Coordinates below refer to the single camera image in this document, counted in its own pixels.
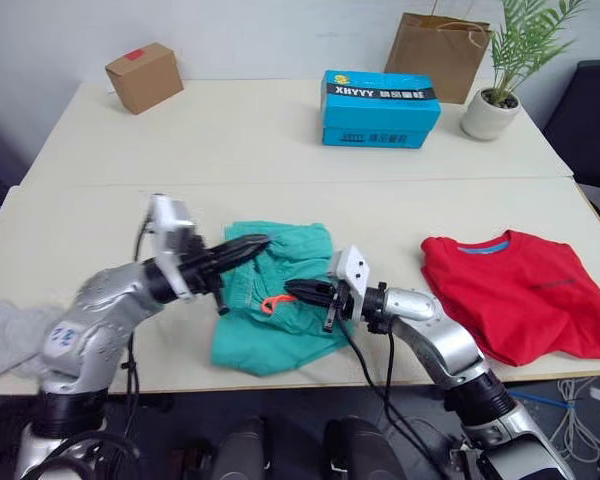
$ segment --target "white pot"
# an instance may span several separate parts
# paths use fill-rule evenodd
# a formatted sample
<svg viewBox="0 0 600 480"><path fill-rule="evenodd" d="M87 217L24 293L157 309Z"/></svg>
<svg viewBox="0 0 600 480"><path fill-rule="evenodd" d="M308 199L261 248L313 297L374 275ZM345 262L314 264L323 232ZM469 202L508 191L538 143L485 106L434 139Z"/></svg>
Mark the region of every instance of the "white pot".
<svg viewBox="0 0 600 480"><path fill-rule="evenodd" d="M520 111L520 100L515 95L511 94L518 102L514 108L494 107L482 97L482 92L487 90L490 89L484 88L476 93L460 120L465 133L479 140L498 138Z"/></svg>

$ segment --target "paper bag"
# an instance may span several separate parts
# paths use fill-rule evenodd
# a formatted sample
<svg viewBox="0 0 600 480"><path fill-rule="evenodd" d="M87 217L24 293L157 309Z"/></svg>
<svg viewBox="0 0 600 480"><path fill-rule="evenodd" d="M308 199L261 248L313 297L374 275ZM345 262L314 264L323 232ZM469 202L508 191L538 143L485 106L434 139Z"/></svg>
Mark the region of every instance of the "paper bag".
<svg viewBox="0 0 600 480"><path fill-rule="evenodd" d="M385 72L429 75L438 100L464 103L490 40L488 23L404 13Z"/></svg>

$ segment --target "blue container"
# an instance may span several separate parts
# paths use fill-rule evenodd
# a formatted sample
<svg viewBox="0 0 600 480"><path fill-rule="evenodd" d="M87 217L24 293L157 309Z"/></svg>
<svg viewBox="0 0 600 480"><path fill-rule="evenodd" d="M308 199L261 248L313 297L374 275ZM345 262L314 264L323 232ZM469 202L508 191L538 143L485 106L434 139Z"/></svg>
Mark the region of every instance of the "blue container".
<svg viewBox="0 0 600 480"><path fill-rule="evenodd" d="M327 70L322 143L420 148L440 116L427 75Z"/></svg>

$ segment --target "cardboard box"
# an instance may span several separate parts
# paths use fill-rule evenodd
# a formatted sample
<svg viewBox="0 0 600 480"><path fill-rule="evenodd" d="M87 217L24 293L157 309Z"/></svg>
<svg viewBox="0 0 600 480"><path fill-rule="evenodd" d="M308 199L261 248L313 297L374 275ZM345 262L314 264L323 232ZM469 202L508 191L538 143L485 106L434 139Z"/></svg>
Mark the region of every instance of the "cardboard box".
<svg viewBox="0 0 600 480"><path fill-rule="evenodd" d="M440 116L426 75L327 70L322 143L420 148Z"/></svg>
<svg viewBox="0 0 600 480"><path fill-rule="evenodd" d="M123 55L106 71L122 104L136 115L184 88L173 51L159 43Z"/></svg>

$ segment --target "red t-shirt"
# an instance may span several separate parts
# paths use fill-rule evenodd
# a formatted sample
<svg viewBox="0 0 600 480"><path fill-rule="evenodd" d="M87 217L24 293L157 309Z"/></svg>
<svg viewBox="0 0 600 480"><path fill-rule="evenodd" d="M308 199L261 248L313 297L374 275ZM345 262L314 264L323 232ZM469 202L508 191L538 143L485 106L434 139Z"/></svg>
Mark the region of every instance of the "red t-shirt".
<svg viewBox="0 0 600 480"><path fill-rule="evenodd" d="M600 289L569 245L508 230L476 245L430 237L422 250L431 290L492 357L600 358Z"/></svg>

